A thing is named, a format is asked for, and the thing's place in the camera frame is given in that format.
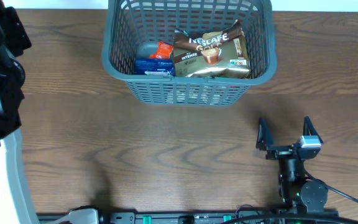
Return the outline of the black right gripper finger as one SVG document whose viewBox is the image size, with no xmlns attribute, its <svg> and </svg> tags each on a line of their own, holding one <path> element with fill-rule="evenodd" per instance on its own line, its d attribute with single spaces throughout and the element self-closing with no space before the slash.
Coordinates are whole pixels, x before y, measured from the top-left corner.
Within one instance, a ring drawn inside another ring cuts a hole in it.
<svg viewBox="0 0 358 224">
<path fill-rule="evenodd" d="M 316 129 L 313 126 L 313 123 L 309 116 L 304 117 L 303 122 L 303 135 L 304 136 L 317 136 L 319 139 L 319 142 L 322 144 L 323 140 L 321 139 L 320 135 L 316 131 Z"/>
<path fill-rule="evenodd" d="M 256 148 L 258 150 L 269 150 L 273 145 L 273 137 L 267 126 L 266 121 L 260 117 L 259 118 L 259 129 L 256 141 Z"/>
</svg>

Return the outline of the gold Nescafe coffee bag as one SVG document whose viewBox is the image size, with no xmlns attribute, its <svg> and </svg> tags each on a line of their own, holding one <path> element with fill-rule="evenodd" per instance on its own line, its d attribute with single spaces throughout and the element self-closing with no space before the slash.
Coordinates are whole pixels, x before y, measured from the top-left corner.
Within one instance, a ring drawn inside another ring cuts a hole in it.
<svg viewBox="0 0 358 224">
<path fill-rule="evenodd" d="M 175 30 L 173 63 L 177 77 L 247 78 L 250 62 L 241 23 L 194 35 Z"/>
</svg>

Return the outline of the blue rectangular carton box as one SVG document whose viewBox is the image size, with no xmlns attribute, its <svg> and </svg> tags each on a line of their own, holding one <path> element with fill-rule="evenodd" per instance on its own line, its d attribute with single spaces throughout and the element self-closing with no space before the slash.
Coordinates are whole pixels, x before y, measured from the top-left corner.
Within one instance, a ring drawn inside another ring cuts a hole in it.
<svg viewBox="0 0 358 224">
<path fill-rule="evenodd" d="M 171 60 L 137 58 L 135 60 L 134 74 L 174 77 L 175 69 Z"/>
</svg>

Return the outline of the orange biscuit packet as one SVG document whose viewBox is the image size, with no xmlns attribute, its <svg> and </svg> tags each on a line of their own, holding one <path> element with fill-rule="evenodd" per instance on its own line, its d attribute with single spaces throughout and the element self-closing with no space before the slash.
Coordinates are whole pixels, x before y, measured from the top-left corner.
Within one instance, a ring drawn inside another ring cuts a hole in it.
<svg viewBox="0 0 358 224">
<path fill-rule="evenodd" d="M 173 46 L 165 42 L 158 42 L 157 50 L 149 56 L 149 59 L 168 60 L 173 53 Z"/>
</svg>

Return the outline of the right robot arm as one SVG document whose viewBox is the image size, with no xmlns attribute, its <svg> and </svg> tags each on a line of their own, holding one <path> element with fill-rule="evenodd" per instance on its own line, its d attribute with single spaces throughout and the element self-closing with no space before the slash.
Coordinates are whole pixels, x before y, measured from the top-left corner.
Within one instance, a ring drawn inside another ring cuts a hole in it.
<svg viewBox="0 0 358 224">
<path fill-rule="evenodd" d="M 296 213 L 321 213 L 328 200 L 328 190 L 306 175 L 304 162 L 315 158 L 321 150 L 323 140 L 315 130 L 309 117 L 304 118 L 303 134 L 297 142 L 279 146 L 273 141 L 271 132 L 263 118 L 259 118 L 256 148 L 265 151 L 266 160 L 277 160 L 279 164 L 279 195 L 285 205 Z"/>
</svg>

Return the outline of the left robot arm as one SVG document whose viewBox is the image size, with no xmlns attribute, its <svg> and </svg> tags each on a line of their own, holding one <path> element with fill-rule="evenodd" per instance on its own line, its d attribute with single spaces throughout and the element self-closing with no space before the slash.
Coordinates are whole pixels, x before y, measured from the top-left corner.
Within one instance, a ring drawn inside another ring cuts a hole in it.
<svg viewBox="0 0 358 224">
<path fill-rule="evenodd" d="M 19 107 L 25 70 L 17 60 L 31 46 L 16 10 L 0 1 L 0 223 L 102 223 L 93 207 L 66 215 L 36 214 L 22 159 Z"/>
</svg>

